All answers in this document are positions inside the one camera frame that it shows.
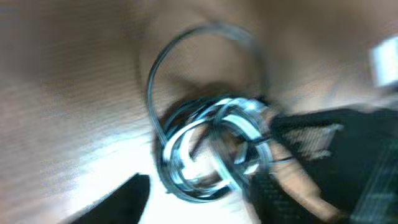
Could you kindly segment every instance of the wood grain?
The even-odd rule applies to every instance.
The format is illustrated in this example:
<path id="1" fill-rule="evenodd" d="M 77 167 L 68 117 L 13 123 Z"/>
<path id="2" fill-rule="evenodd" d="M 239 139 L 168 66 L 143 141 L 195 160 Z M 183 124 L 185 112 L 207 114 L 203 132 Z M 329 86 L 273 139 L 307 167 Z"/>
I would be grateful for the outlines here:
<path id="1" fill-rule="evenodd" d="M 165 193 L 153 166 L 144 82 L 174 35 L 226 21 L 264 43 L 267 95 L 292 113 L 378 99 L 368 50 L 396 32 L 396 1 L 323 3 L 0 2 L 1 223 L 67 220 L 136 172 L 152 181 L 142 223 L 253 222 L 238 195 L 194 205 Z M 259 93 L 248 58 L 217 37 L 184 42 L 156 82 L 159 114 L 212 83 L 225 86 L 213 85 L 214 92 Z"/>

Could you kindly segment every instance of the black cable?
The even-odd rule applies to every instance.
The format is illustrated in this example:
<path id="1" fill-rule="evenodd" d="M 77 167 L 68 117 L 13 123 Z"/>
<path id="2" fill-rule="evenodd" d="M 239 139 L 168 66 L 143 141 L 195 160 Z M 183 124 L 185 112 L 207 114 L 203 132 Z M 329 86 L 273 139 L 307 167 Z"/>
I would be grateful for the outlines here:
<path id="1" fill-rule="evenodd" d="M 176 38 L 170 41 L 169 44 L 167 44 L 166 47 L 164 47 L 163 50 L 160 52 L 154 64 L 152 65 L 152 68 L 150 69 L 147 81 L 146 103 L 149 111 L 149 117 L 152 122 L 152 125 L 155 128 L 156 134 L 163 146 L 166 145 L 167 138 L 164 133 L 164 130 L 162 129 L 159 123 L 159 119 L 157 118 L 154 105 L 152 102 L 152 88 L 154 85 L 154 78 L 156 72 L 158 71 L 160 65 L 162 64 L 166 56 L 179 42 L 189 37 L 200 34 L 219 34 L 228 39 L 237 40 L 243 47 L 247 47 L 253 53 L 257 64 L 260 66 L 260 73 L 261 73 L 260 77 L 263 77 L 263 75 L 265 74 L 265 68 L 263 65 L 264 56 L 260 50 L 261 48 L 259 44 L 252 38 L 250 33 L 248 33 L 246 30 L 240 27 L 224 23 L 205 24 L 202 26 L 189 29 L 178 35 Z"/>
<path id="2" fill-rule="evenodd" d="M 166 58 L 166 56 L 171 52 L 171 50 L 181 41 L 193 37 L 200 34 L 218 34 L 223 37 L 226 37 L 230 40 L 236 40 L 240 44 L 240 46 L 248 49 L 250 53 L 254 56 L 257 66 L 259 67 L 260 78 L 264 78 L 266 75 L 266 69 L 264 66 L 264 55 L 261 51 L 261 46 L 255 41 L 252 35 L 246 30 L 224 23 L 212 23 L 205 24 L 202 26 L 194 27 L 189 29 L 180 35 L 176 36 L 173 40 L 171 40 L 160 52 L 158 57 L 156 58 L 154 64 L 149 73 L 148 81 L 147 81 L 147 92 L 146 92 L 146 103 L 149 111 L 150 120 L 154 129 L 156 131 L 157 137 L 159 138 L 159 143 L 157 145 L 157 149 L 155 151 L 156 154 L 156 167 L 160 176 L 161 181 L 166 186 L 167 190 L 170 193 L 175 194 L 177 197 L 194 203 L 201 202 L 210 202 L 213 200 L 217 200 L 227 194 L 230 191 L 228 185 L 221 187 L 220 189 L 212 190 L 209 189 L 197 189 L 190 182 L 187 182 L 184 178 L 180 178 L 178 180 L 179 184 L 175 183 L 174 178 L 175 175 L 182 176 L 181 170 L 179 170 L 179 163 L 171 159 L 169 162 L 165 162 L 163 158 L 164 148 L 168 144 L 169 139 L 179 132 L 182 128 L 188 125 L 191 121 L 200 119 L 203 113 L 206 113 L 207 110 L 214 107 L 214 104 L 227 98 L 235 98 L 233 96 L 222 95 L 215 97 L 203 97 L 197 100 L 189 100 L 184 102 L 180 107 L 172 113 L 171 116 L 168 117 L 163 127 L 160 125 L 159 119 L 155 113 L 154 105 L 152 102 L 152 88 L 154 85 L 155 74 L 158 71 L 160 65 Z M 265 82 L 260 82 L 260 89 L 263 89 L 265 86 Z M 246 114 L 244 111 L 240 112 L 241 114 L 238 116 L 246 119 L 249 123 L 252 123 L 254 127 L 261 129 L 258 127 L 253 118 Z M 218 121 L 221 121 L 221 115 L 217 118 Z M 178 139 L 173 147 L 180 147 L 181 139 Z M 177 174 L 170 174 L 173 170 L 177 170 Z"/>

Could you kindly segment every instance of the black object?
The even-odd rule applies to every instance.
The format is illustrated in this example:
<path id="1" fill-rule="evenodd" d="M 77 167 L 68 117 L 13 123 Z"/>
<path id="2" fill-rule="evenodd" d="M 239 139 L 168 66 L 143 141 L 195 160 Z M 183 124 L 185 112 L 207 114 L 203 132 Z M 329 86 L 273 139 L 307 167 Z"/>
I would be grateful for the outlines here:
<path id="1" fill-rule="evenodd" d="M 135 175 L 72 224 L 138 223 L 150 190 L 148 175 Z"/>
<path id="2" fill-rule="evenodd" d="M 398 112 L 281 116 L 271 132 L 319 186 L 322 199 L 348 214 L 344 222 L 398 223 Z M 316 222 L 272 178 L 256 176 L 251 187 L 264 223 Z"/>
<path id="3" fill-rule="evenodd" d="M 185 117 L 185 119 L 183 120 L 189 120 L 194 117 L 197 111 L 205 110 L 207 106 L 211 106 L 213 103 L 217 102 L 217 100 L 222 99 L 223 96 L 209 98 L 202 97 L 197 100 L 186 101 L 167 120 L 166 124 L 161 126 L 155 113 L 155 108 L 152 100 L 152 87 L 154 85 L 155 75 L 159 67 L 162 65 L 162 62 L 164 61 L 166 56 L 168 56 L 168 54 L 172 51 L 172 49 L 174 49 L 177 44 L 181 43 L 185 39 L 203 34 L 215 34 L 229 40 L 234 40 L 239 44 L 239 46 L 246 49 L 252 55 L 256 67 L 259 70 L 259 77 L 262 80 L 260 88 L 264 90 L 264 88 L 266 88 L 267 86 L 267 83 L 264 82 L 264 79 L 267 75 L 265 67 L 266 56 L 265 53 L 262 51 L 260 43 L 248 31 L 232 24 L 227 24 L 223 22 L 211 22 L 185 30 L 181 34 L 173 38 L 158 54 L 150 69 L 146 89 L 146 104 L 149 112 L 149 118 L 159 139 L 156 145 L 156 167 L 160 179 L 167 188 L 168 192 L 175 194 L 178 198 L 182 200 L 186 200 L 192 203 L 204 203 L 218 200 L 222 196 L 226 195 L 230 191 L 230 189 L 228 187 L 223 187 L 208 197 L 204 197 L 202 194 L 198 194 L 198 192 L 195 190 L 182 190 L 182 188 L 184 187 L 176 186 L 172 178 L 170 177 L 170 169 L 167 167 L 167 163 L 162 158 L 162 150 L 169 141 L 169 138 L 185 126 L 183 125 L 183 122 L 173 124 L 176 119 L 180 119 L 181 115 L 183 114 Z"/>

